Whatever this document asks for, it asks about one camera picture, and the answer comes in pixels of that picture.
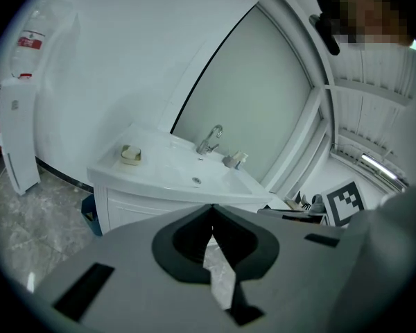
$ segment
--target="faucet handle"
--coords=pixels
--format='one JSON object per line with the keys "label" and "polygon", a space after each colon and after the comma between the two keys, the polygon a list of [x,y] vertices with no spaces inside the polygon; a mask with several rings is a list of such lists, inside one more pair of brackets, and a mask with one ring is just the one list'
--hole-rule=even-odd
{"label": "faucet handle", "polygon": [[217,148],[219,148],[219,143],[217,143],[215,146],[213,147],[207,147],[207,152],[211,153],[212,151],[215,151]]}

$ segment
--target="person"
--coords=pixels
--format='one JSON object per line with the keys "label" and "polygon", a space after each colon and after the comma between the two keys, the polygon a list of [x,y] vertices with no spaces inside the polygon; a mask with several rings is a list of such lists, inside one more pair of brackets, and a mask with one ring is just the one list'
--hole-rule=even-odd
{"label": "person", "polygon": [[331,54],[336,41],[410,46],[416,40],[416,0],[318,0],[322,11],[313,19]]}

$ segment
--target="soap dish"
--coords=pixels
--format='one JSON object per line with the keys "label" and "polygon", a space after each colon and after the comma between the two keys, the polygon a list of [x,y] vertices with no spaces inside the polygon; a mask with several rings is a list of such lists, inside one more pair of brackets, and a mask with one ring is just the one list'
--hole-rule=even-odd
{"label": "soap dish", "polygon": [[136,155],[135,159],[130,159],[122,156],[122,153],[126,151],[128,148],[130,148],[129,144],[125,144],[124,146],[122,146],[122,151],[120,152],[121,162],[128,165],[139,165],[141,162],[141,151],[139,154]]}

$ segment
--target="faucet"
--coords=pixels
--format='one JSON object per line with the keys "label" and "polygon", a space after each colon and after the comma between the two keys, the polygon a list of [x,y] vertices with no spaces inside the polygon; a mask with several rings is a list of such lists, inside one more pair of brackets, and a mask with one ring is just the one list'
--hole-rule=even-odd
{"label": "faucet", "polygon": [[212,151],[214,151],[215,149],[217,149],[219,147],[219,144],[217,143],[214,147],[210,147],[208,145],[209,143],[209,139],[211,138],[211,136],[214,134],[214,132],[217,131],[217,138],[220,138],[220,136],[222,135],[222,131],[223,131],[223,127],[222,125],[216,125],[213,127],[213,129],[209,132],[207,138],[205,138],[202,143],[200,143],[199,147],[197,147],[196,152],[199,154],[206,154],[206,153],[210,153]]}

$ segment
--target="sink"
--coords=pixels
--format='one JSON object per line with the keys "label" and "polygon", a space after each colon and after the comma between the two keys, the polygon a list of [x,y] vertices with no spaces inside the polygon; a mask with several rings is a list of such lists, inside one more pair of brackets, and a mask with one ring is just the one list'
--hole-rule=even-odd
{"label": "sink", "polygon": [[[124,144],[141,149],[140,165],[120,161]],[[271,200],[246,171],[227,168],[222,158],[215,152],[200,155],[191,142],[132,124],[88,166],[88,178],[95,185],[169,200],[224,204]]]}

